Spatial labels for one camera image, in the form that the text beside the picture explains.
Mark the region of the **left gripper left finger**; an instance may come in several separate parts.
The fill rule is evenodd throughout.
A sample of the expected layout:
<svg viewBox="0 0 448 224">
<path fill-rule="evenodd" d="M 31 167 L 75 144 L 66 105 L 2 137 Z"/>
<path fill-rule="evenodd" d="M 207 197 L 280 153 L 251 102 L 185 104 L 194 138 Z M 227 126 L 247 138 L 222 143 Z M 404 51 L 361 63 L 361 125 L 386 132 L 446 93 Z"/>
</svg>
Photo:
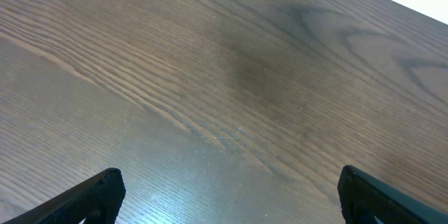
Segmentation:
<svg viewBox="0 0 448 224">
<path fill-rule="evenodd" d="M 108 168 L 5 224 L 114 224 L 125 193 L 121 171 Z"/>
</svg>

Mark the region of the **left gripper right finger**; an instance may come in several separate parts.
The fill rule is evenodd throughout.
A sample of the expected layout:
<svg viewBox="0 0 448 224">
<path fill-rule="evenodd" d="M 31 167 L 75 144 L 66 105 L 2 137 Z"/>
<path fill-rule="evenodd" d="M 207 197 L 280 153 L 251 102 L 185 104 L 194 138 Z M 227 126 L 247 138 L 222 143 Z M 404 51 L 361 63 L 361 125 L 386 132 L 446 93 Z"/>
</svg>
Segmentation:
<svg viewBox="0 0 448 224">
<path fill-rule="evenodd" d="M 337 190 L 346 224 L 447 224 L 447 214 L 351 165 L 342 168 Z"/>
</svg>

